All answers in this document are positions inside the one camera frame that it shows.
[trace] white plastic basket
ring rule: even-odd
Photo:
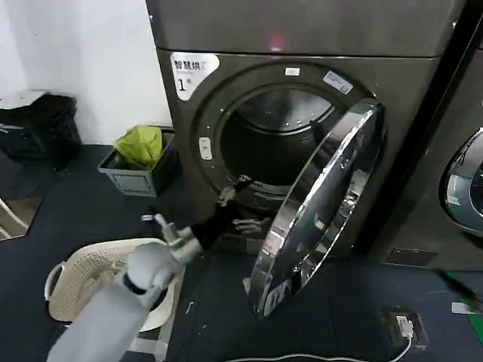
[[[82,288],[89,278],[95,278],[101,272],[109,270],[114,262],[128,261],[128,255],[133,249],[142,244],[152,242],[163,243],[155,238],[141,238],[108,241],[92,244],[77,250],[67,259],[60,262],[47,276],[44,286],[44,298],[48,303],[48,312],[51,317],[63,324],[70,324],[79,314],[78,300]],[[60,272],[55,286],[52,285],[54,277]],[[163,325],[171,314],[174,298],[174,279],[163,302],[146,319],[141,332],[152,330]]]

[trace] gray plastic bin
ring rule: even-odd
[[[129,164],[115,150],[100,162],[98,170],[105,173],[124,195],[155,198],[161,188],[170,180],[177,163],[174,147],[174,132],[161,127],[163,132],[163,154],[151,170],[132,170]]]

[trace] green plastic bag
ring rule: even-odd
[[[151,170],[162,156],[161,129],[154,126],[132,127],[114,142],[114,148],[134,170]]]

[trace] gray washer panel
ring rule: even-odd
[[[155,43],[180,51],[435,57],[464,0],[147,0]]]
[[[426,153],[401,196],[393,201],[394,210],[372,250],[378,260],[388,261],[394,257],[393,251],[420,250],[435,254],[425,263],[429,268],[483,270],[483,232],[458,226],[443,210],[439,196],[448,163],[483,127],[482,69],[483,51],[476,51]],[[414,265],[410,259],[405,260]]]

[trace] white robotic arm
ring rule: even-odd
[[[238,184],[233,192],[224,195],[232,198],[249,184]],[[227,203],[226,197],[218,202],[209,220],[180,231],[160,214],[143,216],[143,220],[154,220],[162,227],[167,242],[134,249],[125,271],[96,293],[51,349],[48,362],[120,360],[173,278],[184,265],[209,249],[237,216],[236,207]]]

